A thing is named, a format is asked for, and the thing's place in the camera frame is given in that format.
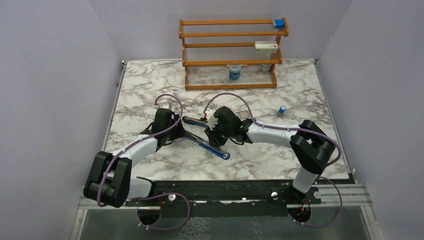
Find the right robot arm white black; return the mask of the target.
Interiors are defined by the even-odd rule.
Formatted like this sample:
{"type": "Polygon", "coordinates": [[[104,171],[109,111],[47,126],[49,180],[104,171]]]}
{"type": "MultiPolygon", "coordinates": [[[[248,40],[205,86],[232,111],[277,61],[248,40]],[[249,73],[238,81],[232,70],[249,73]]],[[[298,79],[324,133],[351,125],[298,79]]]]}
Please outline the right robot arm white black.
{"type": "Polygon", "coordinates": [[[288,126],[262,123],[251,118],[241,120],[226,106],[207,111],[205,118],[205,133],[209,143],[216,148],[222,147],[228,140],[240,145],[267,143],[291,148],[300,163],[300,170],[288,190],[289,199],[296,204],[308,198],[308,191],[323,173],[336,149],[335,142],[311,120],[288,126]]]}

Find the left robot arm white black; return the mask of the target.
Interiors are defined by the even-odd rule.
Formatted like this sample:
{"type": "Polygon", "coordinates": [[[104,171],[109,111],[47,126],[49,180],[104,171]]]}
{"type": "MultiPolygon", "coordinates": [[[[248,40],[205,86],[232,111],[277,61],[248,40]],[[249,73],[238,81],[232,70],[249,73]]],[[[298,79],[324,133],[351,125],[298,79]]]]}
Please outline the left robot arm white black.
{"type": "Polygon", "coordinates": [[[99,151],[91,165],[83,196],[100,207],[120,208],[126,200],[138,198],[144,205],[157,200],[153,181],[132,177],[132,168],[160,148],[185,136],[182,116],[167,108],[158,108],[153,122],[128,145],[113,152],[99,151]]]}

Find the blue stapler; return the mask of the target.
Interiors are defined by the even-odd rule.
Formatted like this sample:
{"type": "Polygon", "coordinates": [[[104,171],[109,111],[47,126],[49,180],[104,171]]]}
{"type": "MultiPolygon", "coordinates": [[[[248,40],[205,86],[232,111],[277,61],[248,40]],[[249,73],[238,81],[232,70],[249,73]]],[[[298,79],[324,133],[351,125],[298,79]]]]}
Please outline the blue stapler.
{"type": "Polygon", "coordinates": [[[231,155],[229,152],[222,149],[216,149],[209,145],[209,140],[204,130],[208,125],[201,120],[201,118],[193,118],[189,116],[182,117],[183,126],[185,128],[185,137],[195,142],[199,147],[205,151],[212,153],[213,157],[221,158],[222,160],[229,160],[231,155]]]}

